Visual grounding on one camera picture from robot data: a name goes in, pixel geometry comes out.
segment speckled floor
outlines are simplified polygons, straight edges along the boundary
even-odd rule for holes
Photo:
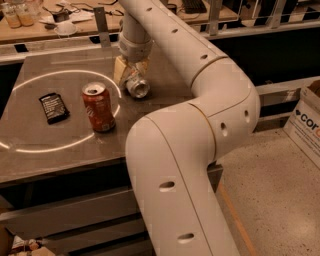
[[[219,163],[217,197],[242,256],[319,255],[320,170],[281,127]]]

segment countertop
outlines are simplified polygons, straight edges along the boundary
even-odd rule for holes
[[[57,0],[44,0],[43,6],[46,7],[50,11],[59,11],[61,8],[56,6],[56,3],[60,1]],[[92,7],[104,7],[106,12],[114,12],[115,10],[119,10],[124,12],[123,7],[117,2],[114,5],[99,5],[101,2],[99,0],[88,0],[85,1],[87,5],[79,4],[80,2],[77,0],[70,0],[70,3],[78,3],[77,6],[86,9],[92,9]],[[209,21],[209,4],[204,1],[208,11],[206,13],[196,13],[196,14],[186,14],[182,8],[181,0],[172,0],[170,1],[172,4],[176,4],[178,7],[177,15],[188,24],[202,24],[208,23]],[[50,13],[41,9],[41,17],[50,16]],[[117,33],[120,30],[120,21],[122,20],[122,16],[110,15],[106,14],[106,20],[108,24],[108,30],[110,33]],[[219,20],[220,21],[230,21],[237,19],[238,16],[229,8],[222,6],[220,11]],[[97,25],[95,17],[93,16],[90,20],[75,22],[77,26],[77,33],[71,35],[70,37],[78,37],[78,36],[88,36],[88,35],[97,35]],[[29,27],[20,27],[11,29],[8,26],[6,19],[2,19],[0,21],[0,45],[1,44],[11,44],[11,43],[24,43],[29,41],[40,41],[40,40],[51,40],[51,39],[59,39],[60,37],[54,32],[53,29],[47,30],[43,23],[35,21],[32,26]]]
[[[147,79],[150,94],[132,99],[108,79],[113,77],[116,48],[27,57],[0,120],[0,183],[8,186],[123,161],[131,126],[145,114],[191,98],[173,66],[154,48]],[[116,126],[93,132],[81,97],[91,81],[107,84]],[[59,93],[70,117],[48,125],[39,97]]]

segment red soda can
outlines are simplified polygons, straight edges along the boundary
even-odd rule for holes
[[[106,132],[115,126],[110,94],[103,83],[92,82],[85,85],[82,88],[82,98],[93,130]]]

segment metal table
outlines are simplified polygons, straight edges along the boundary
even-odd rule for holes
[[[118,54],[99,48],[27,57],[0,120],[0,195],[14,208],[0,222],[25,239],[44,238],[56,254],[96,250],[125,237],[135,241],[135,250],[152,249],[149,241],[141,244],[146,230],[126,171],[126,137],[139,118],[191,93],[155,47],[151,93],[132,99],[110,81]],[[92,81],[111,92],[116,127],[107,133],[93,132],[85,112],[81,88]],[[50,92],[59,93],[70,111],[53,125],[38,100]]]

